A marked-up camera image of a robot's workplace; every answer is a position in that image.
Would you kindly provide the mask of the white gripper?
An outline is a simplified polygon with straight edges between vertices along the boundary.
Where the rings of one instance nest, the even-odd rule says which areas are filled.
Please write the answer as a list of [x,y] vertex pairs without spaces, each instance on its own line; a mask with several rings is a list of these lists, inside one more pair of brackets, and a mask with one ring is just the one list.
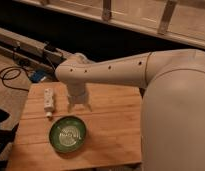
[[85,108],[92,111],[91,105],[88,104],[89,93],[85,83],[79,84],[67,84],[68,100],[71,104],[68,104],[68,112],[73,110],[73,104],[85,104]]

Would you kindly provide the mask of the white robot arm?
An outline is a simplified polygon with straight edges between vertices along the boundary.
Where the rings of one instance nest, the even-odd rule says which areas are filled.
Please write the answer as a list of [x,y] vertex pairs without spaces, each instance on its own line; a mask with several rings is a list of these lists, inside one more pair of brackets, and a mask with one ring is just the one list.
[[147,52],[98,63],[75,53],[55,74],[67,86],[70,106],[89,103],[88,83],[143,88],[143,171],[205,171],[205,51]]

